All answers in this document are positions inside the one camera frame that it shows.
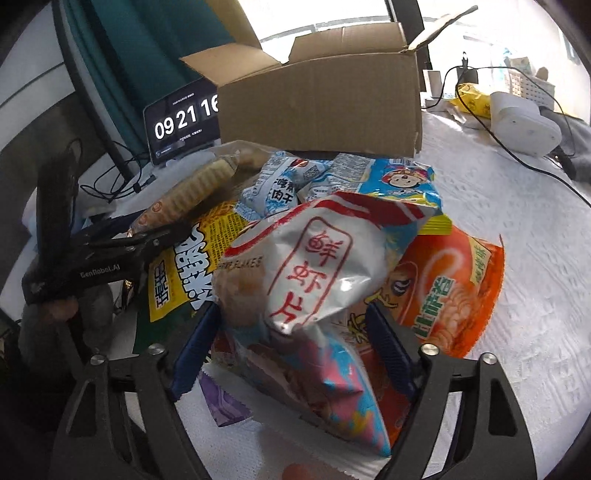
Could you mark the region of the left hand in glove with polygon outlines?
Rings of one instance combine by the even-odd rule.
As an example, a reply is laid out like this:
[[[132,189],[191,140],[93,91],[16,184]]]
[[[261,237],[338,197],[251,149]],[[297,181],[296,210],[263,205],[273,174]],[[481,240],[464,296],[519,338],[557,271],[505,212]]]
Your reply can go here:
[[[113,335],[113,302],[111,288],[100,285],[79,298],[26,305],[18,339],[24,362],[44,372],[66,370],[68,362],[59,331],[77,314],[81,315],[82,344],[92,352],[105,350]]]

